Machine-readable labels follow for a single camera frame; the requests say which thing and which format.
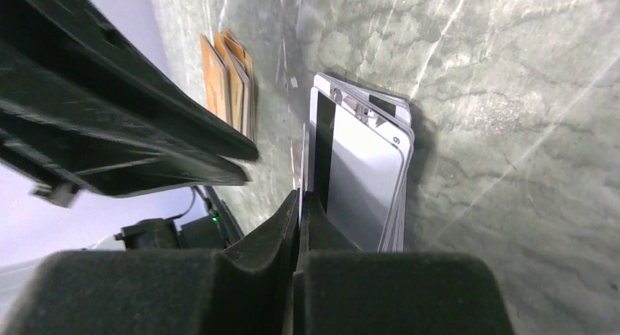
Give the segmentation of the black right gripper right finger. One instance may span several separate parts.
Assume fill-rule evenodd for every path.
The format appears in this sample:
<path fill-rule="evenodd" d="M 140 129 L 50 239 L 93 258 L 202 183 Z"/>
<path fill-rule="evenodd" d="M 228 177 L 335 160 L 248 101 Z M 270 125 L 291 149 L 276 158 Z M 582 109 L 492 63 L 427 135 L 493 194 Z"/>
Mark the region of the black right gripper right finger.
<path fill-rule="evenodd" d="M 295 334 L 512 334 L 490 268 L 461 253 L 370 253 L 303 197 Z"/>

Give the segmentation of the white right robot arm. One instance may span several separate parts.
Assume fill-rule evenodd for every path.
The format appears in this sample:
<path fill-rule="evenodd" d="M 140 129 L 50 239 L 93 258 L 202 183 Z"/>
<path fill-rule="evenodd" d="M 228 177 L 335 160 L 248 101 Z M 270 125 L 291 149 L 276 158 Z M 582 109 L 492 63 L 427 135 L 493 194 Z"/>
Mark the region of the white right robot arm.
<path fill-rule="evenodd" d="M 226 246 L 203 218 L 124 227 L 121 251 L 46 257 L 3 334 L 512 334 L 496 278 L 459 253 L 367 253 L 313 192 Z"/>

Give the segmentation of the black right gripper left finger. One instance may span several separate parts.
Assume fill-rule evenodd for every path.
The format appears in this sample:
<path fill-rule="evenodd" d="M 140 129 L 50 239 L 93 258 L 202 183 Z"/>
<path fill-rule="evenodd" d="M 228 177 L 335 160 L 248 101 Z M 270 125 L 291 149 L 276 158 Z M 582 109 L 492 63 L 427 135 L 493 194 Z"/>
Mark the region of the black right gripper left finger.
<path fill-rule="evenodd" d="M 46 257 L 3 334 L 280 334 L 297 191 L 225 250 L 65 251 Z"/>

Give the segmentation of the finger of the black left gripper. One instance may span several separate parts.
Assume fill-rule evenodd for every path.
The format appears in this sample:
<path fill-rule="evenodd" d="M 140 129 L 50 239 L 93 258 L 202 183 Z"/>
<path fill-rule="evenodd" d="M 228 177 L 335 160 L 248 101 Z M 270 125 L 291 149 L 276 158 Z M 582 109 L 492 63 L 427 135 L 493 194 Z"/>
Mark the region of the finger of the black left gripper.
<path fill-rule="evenodd" d="M 209 154 L 247 161 L 259 157 L 253 142 L 200 108 L 91 0 L 1 0 L 1 42 Z"/>
<path fill-rule="evenodd" d="M 249 177 L 207 138 L 177 138 L 1 45 L 1 161 L 53 191 L 132 197 Z"/>

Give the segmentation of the white credit card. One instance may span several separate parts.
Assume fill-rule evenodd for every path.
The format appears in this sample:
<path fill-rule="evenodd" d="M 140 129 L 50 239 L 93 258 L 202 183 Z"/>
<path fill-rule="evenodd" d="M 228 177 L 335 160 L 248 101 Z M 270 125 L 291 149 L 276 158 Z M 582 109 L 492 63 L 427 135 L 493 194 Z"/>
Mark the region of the white credit card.
<path fill-rule="evenodd" d="M 302 128 L 302 142 L 300 147 L 300 181 L 298 189 L 298 223 L 301 223 L 303 216 L 303 196 L 306 191 L 306 142 L 308 132 L 306 131 L 306 124 L 303 123 Z"/>

